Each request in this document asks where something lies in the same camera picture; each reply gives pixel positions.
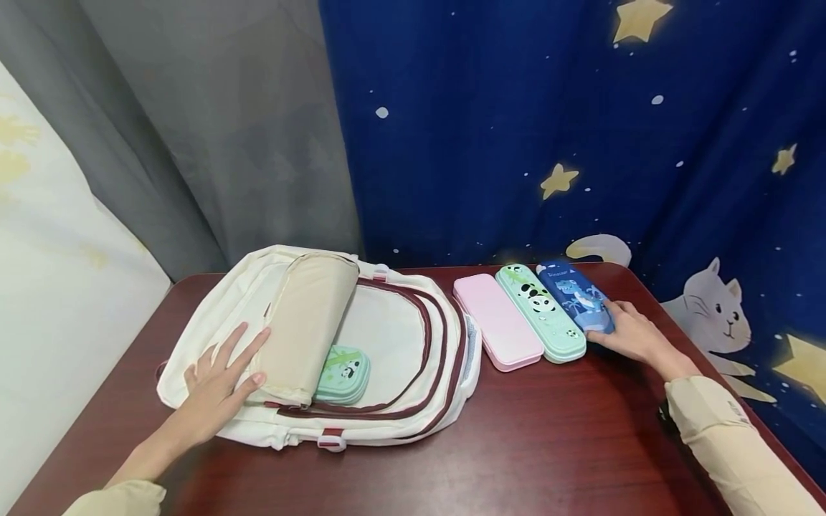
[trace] mint green pencil case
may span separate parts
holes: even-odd
[[[331,405],[352,405],[364,395],[369,379],[367,355],[356,348],[331,346],[313,398]]]
[[[585,354],[585,334],[529,268],[506,265],[496,273],[496,282],[539,336],[545,358],[561,364]]]

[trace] beige sleeve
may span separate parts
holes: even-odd
[[[64,516],[158,516],[166,490],[145,480],[129,480],[78,498]]]
[[[666,384],[666,395],[682,442],[734,516],[824,514],[719,383],[705,376],[680,378]]]

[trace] panda pencil case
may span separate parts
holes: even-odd
[[[553,299],[582,331],[606,334],[614,331],[614,321],[602,303],[607,297],[570,263],[563,260],[542,262],[536,267],[536,273]]]
[[[585,354],[585,335],[527,266],[515,263],[499,269],[496,282],[539,336],[545,358],[564,363]]]
[[[267,373],[266,401],[307,407],[356,288],[358,266],[337,254],[308,253],[284,272],[263,317],[272,330],[250,369]]]
[[[316,401],[352,405],[364,395],[370,379],[370,359],[356,348],[333,345],[327,353],[316,388]]]
[[[476,320],[482,345],[499,371],[528,366],[542,356],[542,341],[490,274],[456,280],[453,297]]]

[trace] gray curtain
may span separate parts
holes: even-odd
[[[0,60],[172,279],[359,251],[315,1],[0,0]]]

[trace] wooden table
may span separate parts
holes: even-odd
[[[706,375],[711,365],[624,267],[578,267],[613,299],[632,301]],[[446,292],[493,267],[411,270]],[[60,514],[104,485],[130,450],[169,415],[154,390],[166,359],[219,274],[175,285],[12,508]],[[162,479],[164,516],[278,514],[727,514],[693,457],[656,417],[662,383],[651,371],[591,345],[558,366],[500,373],[487,357],[476,394],[453,426],[401,447],[335,455],[306,443],[275,452],[213,439]],[[826,497],[750,414],[769,445],[818,501]]]

